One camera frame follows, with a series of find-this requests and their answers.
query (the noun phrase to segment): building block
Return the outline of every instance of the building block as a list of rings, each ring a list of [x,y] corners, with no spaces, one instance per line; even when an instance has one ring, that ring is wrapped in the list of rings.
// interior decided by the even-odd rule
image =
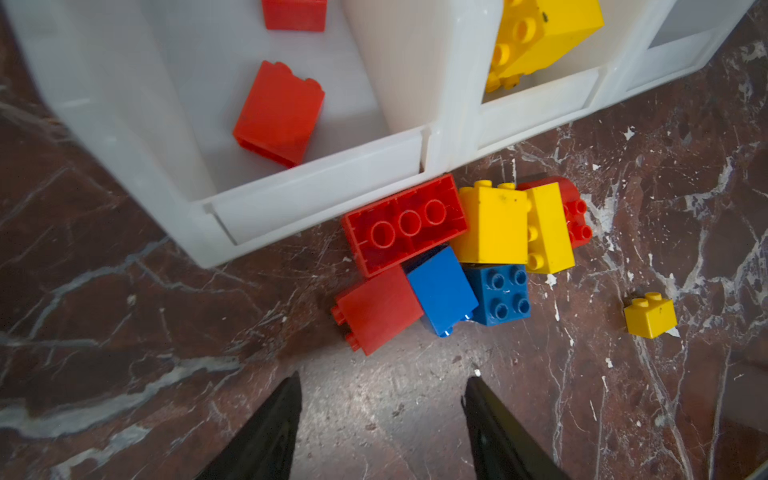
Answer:
[[[451,240],[462,263],[525,263],[528,260],[528,200],[515,184],[493,188],[490,180],[463,187],[458,195],[469,229]]]
[[[451,174],[349,212],[341,224],[357,266],[366,277],[467,230]]]
[[[425,253],[421,260],[410,268],[408,281],[424,309],[424,324],[437,336],[447,337],[456,323],[471,318],[477,297],[451,247]]]
[[[553,184],[560,185],[560,196],[565,210],[565,223],[568,225],[568,236],[571,238],[571,247],[578,248],[589,243],[592,239],[592,229],[587,225],[584,214],[587,213],[587,202],[581,199],[578,189],[565,177],[548,177],[544,180],[528,182],[518,185],[518,190],[530,190],[533,187]]]
[[[328,0],[261,0],[267,30],[325,31]]]
[[[525,265],[465,266],[464,273],[479,302],[473,322],[494,326],[531,316]]]
[[[286,167],[301,164],[326,94],[287,65],[261,63],[234,135],[242,148]]]
[[[598,0],[505,0],[485,91],[513,88],[603,25]]]
[[[346,341],[366,355],[395,338],[424,315],[400,265],[366,280],[336,297],[331,310],[336,323],[352,330]]]
[[[632,300],[624,309],[629,333],[655,339],[662,333],[677,326],[672,300],[661,298],[661,293],[646,293],[645,298]]]
[[[529,273],[557,273],[576,264],[558,184],[523,190],[531,201],[528,212]]]

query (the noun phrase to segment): blue toy brick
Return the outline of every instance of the blue toy brick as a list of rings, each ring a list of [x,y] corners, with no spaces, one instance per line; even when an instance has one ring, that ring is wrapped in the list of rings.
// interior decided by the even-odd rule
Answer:
[[[424,324],[447,337],[479,305],[451,247],[433,250],[412,266],[408,280],[424,309]]]
[[[493,326],[531,316],[525,265],[465,266],[464,273],[480,303],[472,321]]]

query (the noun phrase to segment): red block inside bin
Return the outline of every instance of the red block inside bin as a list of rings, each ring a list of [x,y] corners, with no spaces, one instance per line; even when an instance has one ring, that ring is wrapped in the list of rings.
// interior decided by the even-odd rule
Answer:
[[[327,0],[261,0],[267,30],[325,31]]]
[[[241,147],[295,167],[304,159],[326,94],[312,78],[302,80],[282,63],[261,63],[234,135]]]
[[[424,315],[401,266],[368,279],[336,298],[336,323],[349,325],[346,336],[352,350],[366,355],[395,338]]]
[[[541,185],[557,183],[560,186],[560,197],[565,210],[565,221],[568,224],[568,236],[571,238],[571,248],[581,247],[592,239],[592,229],[587,225],[584,214],[587,213],[587,202],[581,199],[578,189],[565,177],[547,177],[543,180],[518,185],[518,190],[540,187]]]
[[[342,218],[342,225],[366,277],[467,230],[451,174],[350,212]]]

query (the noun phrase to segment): white plastic bin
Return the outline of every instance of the white plastic bin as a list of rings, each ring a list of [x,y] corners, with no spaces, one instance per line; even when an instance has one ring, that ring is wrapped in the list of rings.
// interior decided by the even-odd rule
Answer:
[[[504,0],[329,0],[322,34],[266,31],[259,0],[2,1],[48,106],[202,266],[700,68],[751,3],[601,0],[605,27],[484,99]],[[231,136],[263,60],[326,92],[290,170]]]

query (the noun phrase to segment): yellow toy brick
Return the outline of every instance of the yellow toy brick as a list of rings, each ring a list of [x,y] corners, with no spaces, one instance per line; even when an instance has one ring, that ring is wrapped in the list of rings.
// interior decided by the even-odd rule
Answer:
[[[490,180],[458,191],[469,229],[451,240],[462,263],[523,264],[528,258],[528,199],[515,184],[493,188]]]
[[[557,273],[576,264],[558,184],[525,190],[528,212],[529,273]]]
[[[632,300],[632,305],[624,309],[624,316],[629,333],[647,339],[655,339],[677,326],[672,300],[661,298],[661,293],[646,293],[645,298]]]
[[[485,91],[514,87],[603,25],[598,0],[505,0]]]

